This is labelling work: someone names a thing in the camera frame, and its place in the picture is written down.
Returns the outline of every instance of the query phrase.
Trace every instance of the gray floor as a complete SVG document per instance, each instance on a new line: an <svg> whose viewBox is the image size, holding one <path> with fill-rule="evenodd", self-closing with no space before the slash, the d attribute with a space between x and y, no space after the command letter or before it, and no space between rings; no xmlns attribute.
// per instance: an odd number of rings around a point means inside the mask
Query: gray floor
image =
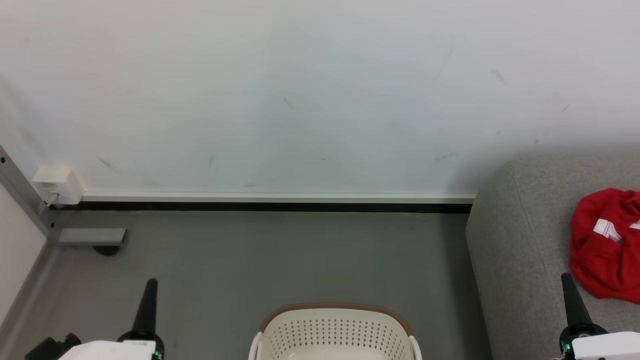
<svg viewBox="0 0 640 360"><path fill-rule="evenodd" d="M126 222L107 258L65 250L11 356L47 336L114 340L149 277L159 281L166 358L246 359L262 319L295 302L387 306L424 359L489 359L464 227L467 215L142 212L68 214L76 225Z"/></svg>

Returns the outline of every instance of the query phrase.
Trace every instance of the metal frame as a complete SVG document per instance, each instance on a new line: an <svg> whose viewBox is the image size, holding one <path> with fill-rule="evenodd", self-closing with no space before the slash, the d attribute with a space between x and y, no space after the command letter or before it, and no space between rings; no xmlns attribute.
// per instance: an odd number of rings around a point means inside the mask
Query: metal frame
<svg viewBox="0 0 640 360"><path fill-rule="evenodd" d="M57 224L55 211L47 207L5 149L0 146L0 184L54 245L121 246L126 229L71 229Z"/></svg>

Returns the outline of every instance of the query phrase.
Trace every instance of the perforated basket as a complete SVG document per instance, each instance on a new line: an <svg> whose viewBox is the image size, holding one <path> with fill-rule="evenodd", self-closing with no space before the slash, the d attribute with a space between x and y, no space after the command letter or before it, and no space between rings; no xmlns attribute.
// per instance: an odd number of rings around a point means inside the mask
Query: perforated basket
<svg viewBox="0 0 640 360"><path fill-rule="evenodd" d="M296 304L265 319L249 360L422 360L411 328L384 307Z"/></svg>

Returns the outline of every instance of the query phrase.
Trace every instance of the white robot part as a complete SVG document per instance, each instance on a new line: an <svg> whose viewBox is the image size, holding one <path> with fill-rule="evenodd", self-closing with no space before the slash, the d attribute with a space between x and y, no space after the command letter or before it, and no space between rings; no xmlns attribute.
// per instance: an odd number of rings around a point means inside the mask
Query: white robot part
<svg viewBox="0 0 640 360"><path fill-rule="evenodd" d="M93 341L72 347L60 360L150 360L153 354L153 348L142 344Z"/></svg>
<svg viewBox="0 0 640 360"><path fill-rule="evenodd" d="M579 360L640 360L640 333L613 332L572 341L573 353Z"/></svg>

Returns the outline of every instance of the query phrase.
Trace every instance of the basket handle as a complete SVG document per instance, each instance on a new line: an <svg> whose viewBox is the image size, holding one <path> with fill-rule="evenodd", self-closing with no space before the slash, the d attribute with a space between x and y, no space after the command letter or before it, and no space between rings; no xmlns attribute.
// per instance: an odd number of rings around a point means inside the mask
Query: basket handle
<svg viewBox="0 0 640 360"><path fill-rule="evenodd" d="M249 360L255 360L258 355L258 344L260 343L260 338L262 337L262 332L259 331L258 334L253 338L251 342L251 349L249 349Z"/></svg>
<svg viewBox="0 0 640 360"><path fill-rule="evenodd" d="M411 340L411 345L413 346L413 358L415 360L422 360L422 352L420 351L418 341L413 337L413 335L409 336L409 340Z"/></svg>
<svg viewBox="0 0 640 360"><path fill-rule="evenodd" d="M402 316L398 315L395 311L391 309L387 309L382 306L374 306L374 305L363 305L363 304L354 304L352 302L304 302L302 304L293 304L281 307L276 311L272 312L260 325L260 332L264 332L267 328L267 325L278 315L282 313L286 313L287 311L294 310L308 310L308 309L349 309L349 310L364 310L364 311L374 311L376 313L383 313L385 315L389 315L392 318L396 319L397 322L402 325L404 331L406 331L407 336L412 336L413 331L409 324L402 318Z"/></svg>

